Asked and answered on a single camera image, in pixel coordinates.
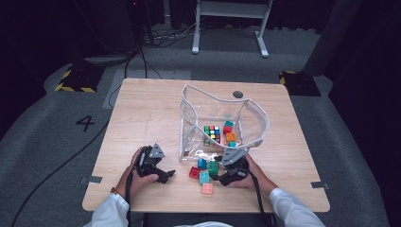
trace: metal stand leg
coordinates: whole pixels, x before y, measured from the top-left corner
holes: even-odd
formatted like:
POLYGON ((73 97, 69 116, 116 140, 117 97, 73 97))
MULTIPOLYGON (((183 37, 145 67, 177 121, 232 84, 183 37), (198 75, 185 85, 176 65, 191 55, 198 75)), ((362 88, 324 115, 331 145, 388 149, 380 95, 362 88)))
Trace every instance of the metal stand leg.
POLYGON ((201 38, 201 0, 198 0, 197 4, 197 17, 195 24, 195 35, 194 43, 192 45, 192 54, 198 54, 200 52, 200 38, 201 38))
POLYGON ((271 9, 272 0, 270 0, 266 6, 265 16, 262 20, 262 25, 260 26, 259 31, 255 31, 254 35, 256 36, 257 43, 259 44, 260 52, 262 53, 263 58, 267 58, 269 56, 268 49, 265 46, 265 42, 263 41, 263 33, 265 32, 266 23, 268 22, 270 9, 271 9))

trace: shirt cuff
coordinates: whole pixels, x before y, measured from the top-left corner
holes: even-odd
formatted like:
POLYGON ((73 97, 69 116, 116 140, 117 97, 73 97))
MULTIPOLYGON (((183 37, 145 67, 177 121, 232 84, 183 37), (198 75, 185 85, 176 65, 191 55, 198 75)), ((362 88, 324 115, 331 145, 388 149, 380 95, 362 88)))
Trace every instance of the shirt cuff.
POLYGON ((269 195, 271 203, 274 203, 282 193, 284 193, 284 191, 281 188, 279 187, 274 188, 269 195))
POLYGON ((130 206, 128 203, 118 194, 110 193, 109 198, 112 200, 117 201, 118 204, 121 205, 121 207, 127 212, 130 206))

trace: hand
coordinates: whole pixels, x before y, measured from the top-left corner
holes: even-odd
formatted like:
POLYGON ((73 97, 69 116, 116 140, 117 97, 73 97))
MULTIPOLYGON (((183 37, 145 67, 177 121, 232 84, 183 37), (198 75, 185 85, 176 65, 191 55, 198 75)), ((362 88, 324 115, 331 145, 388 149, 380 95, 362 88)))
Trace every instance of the hand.
MULTIPOLYGON (((253 175, 257 178, 259 182, 260 191, 268 196, 270 192, 278 186, 265 175, 260 166, 252 159, 249 154, 245 154, 245 159, 250 165, 251 173, 253 173, 253 175)), ((248 174, 245 179, 241 181, 231 182, 229 185, 231 187, 248 187, 250 189, 254 188, 251 174, 248 174)))
MULTIPOLYGON (((124 171, 123 175, 120 178, 120 181, 118 182, 117 186, 115 187, 115 190, 120 194, 122 198, 126 198, 126 184, 127 184, 127 177, 130 175, 130 171, 135 163, 136 157, 139 155, 141 151, 141 148, 139 148, 132 156, 131 159, 131 164, 126 168, 124 171)), ((149 183, 154 183, 159 179, 159 176, 157 174, 150 174, 147 175, 143 178, 139 176, 138 172, 136 169, 133 171, 133 177, 132 177, 132 185, 131 185, 131 190, 130 194, 135 195, 135 193, 143 186, 149 184, 149 183)))

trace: green cube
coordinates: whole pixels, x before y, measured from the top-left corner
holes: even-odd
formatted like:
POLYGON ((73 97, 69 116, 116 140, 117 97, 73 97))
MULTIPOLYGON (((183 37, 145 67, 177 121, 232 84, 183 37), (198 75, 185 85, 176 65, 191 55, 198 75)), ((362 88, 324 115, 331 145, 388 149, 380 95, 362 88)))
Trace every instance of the green cube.
POLYGON ((210 161, 208 164, 208 170, 210 176, 218 175, 218 161, 210 161))

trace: white sleeve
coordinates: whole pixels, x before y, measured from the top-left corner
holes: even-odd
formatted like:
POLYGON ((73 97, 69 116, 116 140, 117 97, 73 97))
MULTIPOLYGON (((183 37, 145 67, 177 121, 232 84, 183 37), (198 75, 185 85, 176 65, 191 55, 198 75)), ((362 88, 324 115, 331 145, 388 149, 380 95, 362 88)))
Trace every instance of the white sleeve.
POLYGON ((128 226, 126 215, 129 209, 127 202, 120 196, 111 193, 92 214, 92 221, 84 227, 95 226, 128 226))
POLYGON ((324 226, 300 200, 280 188, 271 191, 270 201, 275 213, 284 221, 286 227, 324 226))

